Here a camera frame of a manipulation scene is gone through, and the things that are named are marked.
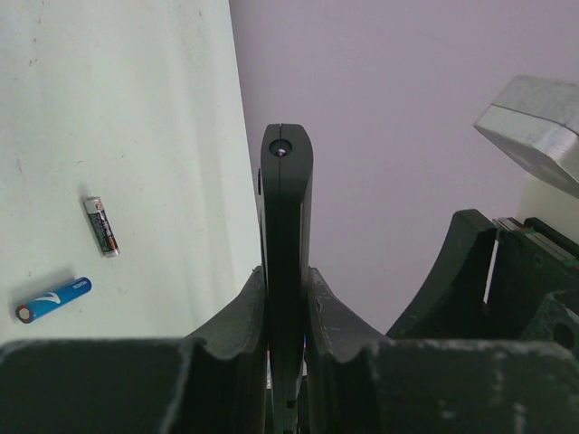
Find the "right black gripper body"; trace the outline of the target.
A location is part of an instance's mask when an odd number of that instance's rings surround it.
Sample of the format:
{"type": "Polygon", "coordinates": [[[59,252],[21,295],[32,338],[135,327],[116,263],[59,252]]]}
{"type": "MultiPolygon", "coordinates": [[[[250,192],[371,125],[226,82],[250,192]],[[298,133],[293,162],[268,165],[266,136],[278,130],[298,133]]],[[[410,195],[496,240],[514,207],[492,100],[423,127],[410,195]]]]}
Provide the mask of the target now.
{"type": "Polygon", "coordinates": [[[578,342],[578,243],[536,217],[498,218],[487,301],[489,336],[578,342]]]}

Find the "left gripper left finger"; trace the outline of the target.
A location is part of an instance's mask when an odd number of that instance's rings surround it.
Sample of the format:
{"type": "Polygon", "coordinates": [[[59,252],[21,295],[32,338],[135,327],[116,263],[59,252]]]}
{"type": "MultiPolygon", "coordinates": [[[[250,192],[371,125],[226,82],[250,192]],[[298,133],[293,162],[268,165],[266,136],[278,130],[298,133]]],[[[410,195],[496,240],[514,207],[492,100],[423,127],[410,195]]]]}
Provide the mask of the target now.
{"type": "Polygon", "coordinates": [[[21,340],[1,348],[4,433],[261,433],[262,273],[192,334],[21,340]]]}

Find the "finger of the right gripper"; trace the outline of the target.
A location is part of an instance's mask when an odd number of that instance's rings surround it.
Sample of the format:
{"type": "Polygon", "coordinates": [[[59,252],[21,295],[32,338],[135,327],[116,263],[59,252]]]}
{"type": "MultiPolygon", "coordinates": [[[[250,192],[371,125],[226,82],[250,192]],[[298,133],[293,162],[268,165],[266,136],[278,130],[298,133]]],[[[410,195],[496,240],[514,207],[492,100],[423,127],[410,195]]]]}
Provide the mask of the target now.
{"type": "Polygon", "coordinates": [[[432,269],[386,335],[392,339],[482,339],[483,302],[497,229],[481,212],[457,211],[432,269]]]}

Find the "black remote control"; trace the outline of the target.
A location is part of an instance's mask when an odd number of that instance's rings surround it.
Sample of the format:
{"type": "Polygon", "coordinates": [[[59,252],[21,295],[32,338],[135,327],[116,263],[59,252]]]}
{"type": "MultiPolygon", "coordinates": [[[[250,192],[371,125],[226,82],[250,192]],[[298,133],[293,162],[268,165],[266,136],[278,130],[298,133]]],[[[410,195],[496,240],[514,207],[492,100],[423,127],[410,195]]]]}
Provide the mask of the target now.
{"type": "Polygon", "coordinates": [[[305,128],[268,125],[261,145],[258,195],[276,433],[298,431],[312,174],[313,149],[305,128]]]}

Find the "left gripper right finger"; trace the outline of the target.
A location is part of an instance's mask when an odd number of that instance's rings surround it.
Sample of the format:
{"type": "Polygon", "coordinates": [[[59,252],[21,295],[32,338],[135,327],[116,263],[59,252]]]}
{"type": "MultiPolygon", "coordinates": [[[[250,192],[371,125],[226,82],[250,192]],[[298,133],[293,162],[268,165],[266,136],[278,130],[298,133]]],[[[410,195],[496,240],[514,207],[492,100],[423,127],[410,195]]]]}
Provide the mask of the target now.
{"type": "Polygon", "coordinates": [[[316,269],[308,289],[314,433],[575,433],[578,362],[535,341],[392,340],[316,269]]]}

